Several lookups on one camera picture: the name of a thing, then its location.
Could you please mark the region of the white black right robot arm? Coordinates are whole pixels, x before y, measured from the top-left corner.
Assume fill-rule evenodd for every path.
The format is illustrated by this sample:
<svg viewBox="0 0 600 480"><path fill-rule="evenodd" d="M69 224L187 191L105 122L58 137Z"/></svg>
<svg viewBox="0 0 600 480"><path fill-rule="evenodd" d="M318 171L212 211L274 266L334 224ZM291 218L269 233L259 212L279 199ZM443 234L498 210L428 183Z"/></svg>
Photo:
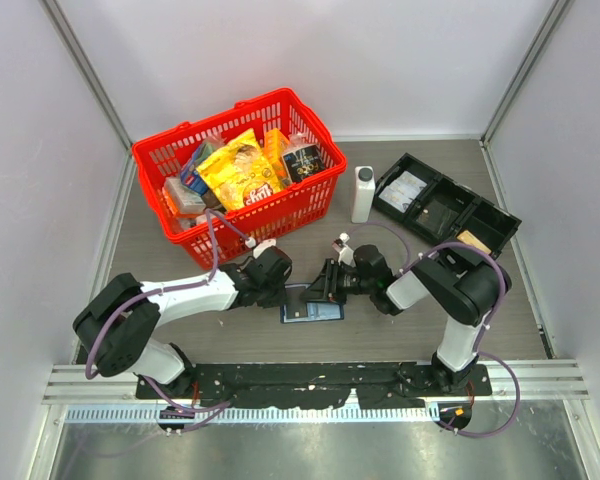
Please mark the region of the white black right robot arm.
<svg viewBox="0 0 600 480"><path fill-rule="evenodd" d="M510 287L508 273L490 255L459 241L437 245L399 274L376 246L363 245L350 264L327 260L301 299L344 304L350 295L367 295L379 312L397 316L432 297L447 321L432 355L431 380L437 391L452 395L468 384L479 344Z"/></svg>

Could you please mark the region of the blue leather card holder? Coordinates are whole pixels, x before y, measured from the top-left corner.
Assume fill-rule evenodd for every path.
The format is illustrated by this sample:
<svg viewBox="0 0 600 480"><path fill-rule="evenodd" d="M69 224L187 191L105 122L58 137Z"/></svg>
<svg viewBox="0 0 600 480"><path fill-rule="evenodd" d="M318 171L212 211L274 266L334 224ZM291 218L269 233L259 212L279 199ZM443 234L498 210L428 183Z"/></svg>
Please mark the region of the blue leather card holder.
<svg viewBox="0 0 600 480"><path fill-rule="evenodd" d="M309 286L308 283L292 283L292 284L306 284L307 286ZM312 303L307 303L307 308L308 308L308 318L305 321L297 322L297 323L287 323L285 325L321 322L321 321L336 321L336 320L344 319L344 308L340 304L312 302Z"/></svg>

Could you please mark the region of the black credit card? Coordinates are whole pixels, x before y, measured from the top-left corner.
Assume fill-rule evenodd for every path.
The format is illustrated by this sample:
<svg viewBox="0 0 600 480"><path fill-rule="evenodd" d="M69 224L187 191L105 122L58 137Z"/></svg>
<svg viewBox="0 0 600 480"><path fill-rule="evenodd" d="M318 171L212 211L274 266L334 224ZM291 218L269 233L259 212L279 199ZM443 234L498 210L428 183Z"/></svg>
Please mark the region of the black credit card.
<svg viewBox="0 0 600 480"><path fill-rule="evenodd" d="M301 299L306 288L306 284L292 284L286 287L286 301L281 307L283 324L303 322L308 318L307 303Z"/></svg>

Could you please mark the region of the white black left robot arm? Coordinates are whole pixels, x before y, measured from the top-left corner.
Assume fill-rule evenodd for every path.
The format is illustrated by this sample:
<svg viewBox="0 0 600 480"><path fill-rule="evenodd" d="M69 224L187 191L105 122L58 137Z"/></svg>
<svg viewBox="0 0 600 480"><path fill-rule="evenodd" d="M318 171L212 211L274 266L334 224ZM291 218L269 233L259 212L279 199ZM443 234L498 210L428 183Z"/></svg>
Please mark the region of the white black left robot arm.
<svg viewBox="0 0 600 480"><path fill-rule="evenodd" d="M279 307L291 272L291 258L269 245L256 248L241 264L215 265L205 275L168 282L117 275L73 322L87 352L85 376L131 372L164 398L189 395L196 380L192 362L175 344L155 340L154 331L199 313Z"/></svg>

